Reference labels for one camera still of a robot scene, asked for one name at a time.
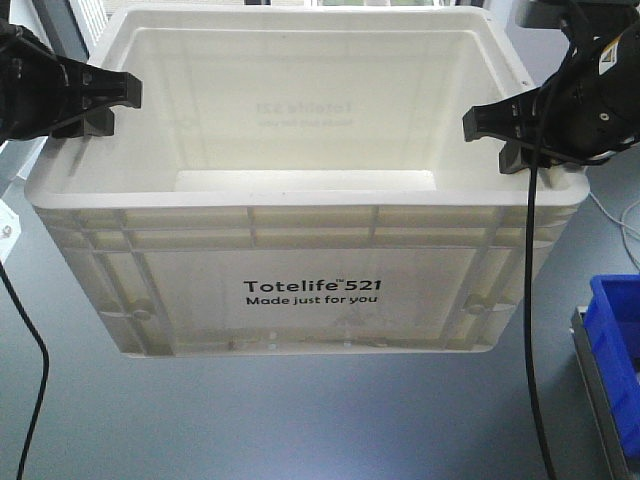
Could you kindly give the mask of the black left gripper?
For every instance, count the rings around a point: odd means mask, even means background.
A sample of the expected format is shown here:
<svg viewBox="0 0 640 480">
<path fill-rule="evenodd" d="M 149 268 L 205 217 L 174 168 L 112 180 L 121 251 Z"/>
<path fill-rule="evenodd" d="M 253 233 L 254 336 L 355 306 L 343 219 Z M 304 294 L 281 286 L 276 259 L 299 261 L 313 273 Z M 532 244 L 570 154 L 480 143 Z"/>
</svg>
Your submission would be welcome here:
<svg viewBox="0 0 640 480">
<path fill-rule="evenodd" d="M 1 21 L 1 141 L 112 136 L 110 108 L 140 109 L 143 84 L 128 72 L 100 69 L 55 54 L 28 28 Z"/>
</svg>

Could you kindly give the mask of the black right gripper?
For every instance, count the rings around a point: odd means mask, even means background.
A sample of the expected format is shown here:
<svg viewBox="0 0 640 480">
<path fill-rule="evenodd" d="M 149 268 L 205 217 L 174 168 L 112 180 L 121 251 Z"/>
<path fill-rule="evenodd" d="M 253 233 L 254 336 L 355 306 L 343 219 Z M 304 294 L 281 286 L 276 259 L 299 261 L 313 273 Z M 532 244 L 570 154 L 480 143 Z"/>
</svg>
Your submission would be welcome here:
<svg viewBox="0 0 640 480">
<path fill-rule="evenodd" d="M 568 1 L 561 28 L 574 48 L 548 114 L 550 148 L 578 161 L 604 159 L 639 142 L 639 3 Z M 472 106 L 462 117 L 466 142 L 507 141 L 499 172 L 512 175 L 550 157 L 532 144 L 539 125 L 539 88 Z"/>
</svg>

